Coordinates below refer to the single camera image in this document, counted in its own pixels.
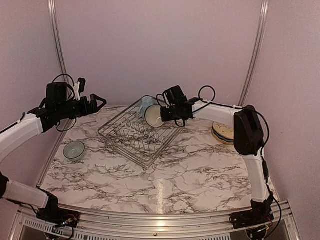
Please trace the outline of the grey green patterned bowl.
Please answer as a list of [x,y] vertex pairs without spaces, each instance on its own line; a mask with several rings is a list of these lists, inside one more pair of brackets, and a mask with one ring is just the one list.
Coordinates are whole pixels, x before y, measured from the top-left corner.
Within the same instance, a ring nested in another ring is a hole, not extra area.
[[78,161],[85,153],[85,145],[81,141],[68,143],[63,149],[64,157],[69,161]]

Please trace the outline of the dark teal dotted bowl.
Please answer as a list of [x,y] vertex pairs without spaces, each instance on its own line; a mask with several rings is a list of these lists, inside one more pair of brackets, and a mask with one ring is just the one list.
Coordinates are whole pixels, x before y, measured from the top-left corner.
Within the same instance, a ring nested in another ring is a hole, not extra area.
[[144,119],[152,128],[160,128],[165,124],[161,117],[161,107],[156,104],[151,105],[146,109],[144,113]]

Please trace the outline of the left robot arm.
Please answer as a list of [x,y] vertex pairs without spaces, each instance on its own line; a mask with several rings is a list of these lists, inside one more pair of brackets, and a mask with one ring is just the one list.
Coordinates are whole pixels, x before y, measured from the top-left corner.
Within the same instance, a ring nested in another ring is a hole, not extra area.
[[[96,94],[91,94],[89,98],[81,96],[85,84],[84,78],[79,78],[73,85],[66,82],[49,83],[46,86],[46,97],[40,106],[23,113],[18,121],[1,130],[0,159],[4,160],[25,142],[58,126],[62,120],[76,120],[98,113],[107,104],[107,100]],[[60,222],[64,216],[57,201],[49,193],[9,180],[4,175],[0,176],[0,197],[37,207],[53,223]]]

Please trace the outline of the beige bird pattern plate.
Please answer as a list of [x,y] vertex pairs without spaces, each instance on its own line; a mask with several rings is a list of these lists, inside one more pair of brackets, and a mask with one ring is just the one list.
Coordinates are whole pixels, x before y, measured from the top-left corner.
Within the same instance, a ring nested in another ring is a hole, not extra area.
[[212,127],[220,136],[230,140],[234,139],[234,129],[232,127],[217,122],[214,122]]

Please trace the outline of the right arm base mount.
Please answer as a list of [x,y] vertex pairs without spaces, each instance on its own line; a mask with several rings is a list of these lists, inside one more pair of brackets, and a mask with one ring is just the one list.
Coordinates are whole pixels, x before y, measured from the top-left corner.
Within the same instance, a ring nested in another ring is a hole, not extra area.
[[229,221],[234,229],[241,229],[264,223],[271,223],[274,219],[272,211],[267,212],[265,215],[261,215],[260,212],[246,210],[232,213]]

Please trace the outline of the light blue mug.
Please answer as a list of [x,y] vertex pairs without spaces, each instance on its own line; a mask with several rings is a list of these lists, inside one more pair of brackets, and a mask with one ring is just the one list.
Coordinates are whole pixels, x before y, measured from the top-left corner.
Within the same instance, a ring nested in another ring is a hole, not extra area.
[[154,105],[154,99],[151,96],[144,96],[140,100],[139,108],[136,112],[138,119],[143,118],[148,107]]

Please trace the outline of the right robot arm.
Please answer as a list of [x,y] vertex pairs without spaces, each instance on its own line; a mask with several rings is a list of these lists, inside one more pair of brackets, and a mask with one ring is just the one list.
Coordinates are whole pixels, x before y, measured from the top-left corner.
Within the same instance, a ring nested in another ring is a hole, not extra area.
[[272,220],[271,205],[274,194],[269,187],[269,169],[265,160],[264,148],[270,138],[264,134],[261,120],[265,117],[254,106],[231,106],[215,103],[200,96],[188,99],[180,86],[165,90],[161,96],[165,102],[160,108],[163,122],[186,122],[189,119],[204,119],[233,128],[233,145],[242,156],[251,184],[251,210],[231,215],[235,223],[251,222],[258,224]]

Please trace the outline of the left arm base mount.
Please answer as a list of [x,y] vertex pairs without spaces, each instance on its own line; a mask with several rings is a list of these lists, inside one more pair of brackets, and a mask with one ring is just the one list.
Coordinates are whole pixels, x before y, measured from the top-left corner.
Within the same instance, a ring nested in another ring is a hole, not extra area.
[[65,225],[67,227],[76,228],[79,222],[80,213],[78,211],[59,208],[57,212],[49,216],[43,209],[40,209],[37,212],[36,217],[40,220],[53,223],[58,227],[64,226],[63,223],[71,219],[72,221]]

